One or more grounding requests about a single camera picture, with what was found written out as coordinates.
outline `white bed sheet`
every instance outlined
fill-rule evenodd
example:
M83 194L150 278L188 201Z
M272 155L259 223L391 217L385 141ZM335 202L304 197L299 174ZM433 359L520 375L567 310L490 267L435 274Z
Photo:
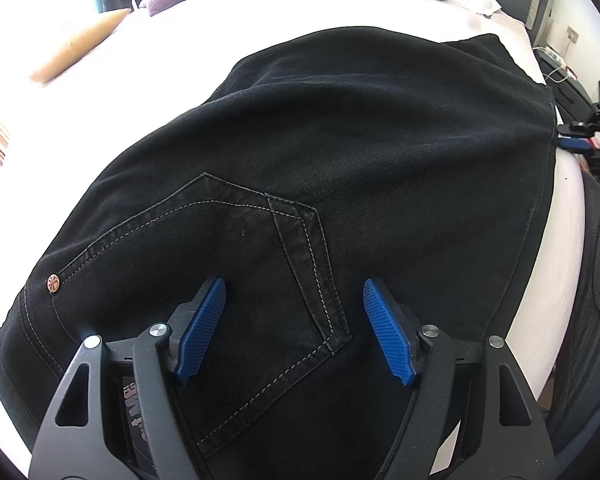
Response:
M0 170L0 324L74 205L113 158L204 102L241 58L350 25L437 42L497 34L516 63L542 82L521 22L501 13L487 19L449 2L188 0L151 18L145 9L133 12L83 60L46 86L26 87L14 103L12 141ZM507 336L536 396L564 337L583 232L579 168L558 152L544 239ZM1 403L0 446L27 470L30 455Z

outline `copper rivet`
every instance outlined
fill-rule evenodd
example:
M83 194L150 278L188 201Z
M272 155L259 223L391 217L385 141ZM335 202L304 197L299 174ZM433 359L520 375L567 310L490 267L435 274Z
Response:
M46 288L49 289L49 292L55 292L60 288L60 278L55 274L52 274L46 279Z

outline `blue ribbed rubber pad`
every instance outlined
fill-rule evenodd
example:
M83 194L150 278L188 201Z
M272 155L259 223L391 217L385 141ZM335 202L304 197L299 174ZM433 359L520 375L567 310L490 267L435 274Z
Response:
M415 371L411 366L409 342L372 280L365 282L362 301L391 372L400 377L405 386L410 384Z
M216 331L225 303L224 280L216 278L180 339L178 364L173 373L181 383L200 370L202 359Z

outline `wall outlet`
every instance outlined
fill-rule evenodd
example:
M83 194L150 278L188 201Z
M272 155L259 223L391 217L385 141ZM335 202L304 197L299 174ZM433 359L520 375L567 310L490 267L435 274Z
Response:
M580 35L571 27L567 27L567 36L569 37L571 43L578 43L578 38Z

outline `black jeans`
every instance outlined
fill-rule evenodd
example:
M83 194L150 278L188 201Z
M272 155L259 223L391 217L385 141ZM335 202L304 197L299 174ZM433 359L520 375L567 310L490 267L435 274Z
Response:
M505 335L554 123L550 90L496 36L340 28L245 58L87 190L0 330L2 402L31 446L81 340L136 336L218 273L224 314L179 392L216 478L373 478L411 391L364 280L453 337Z

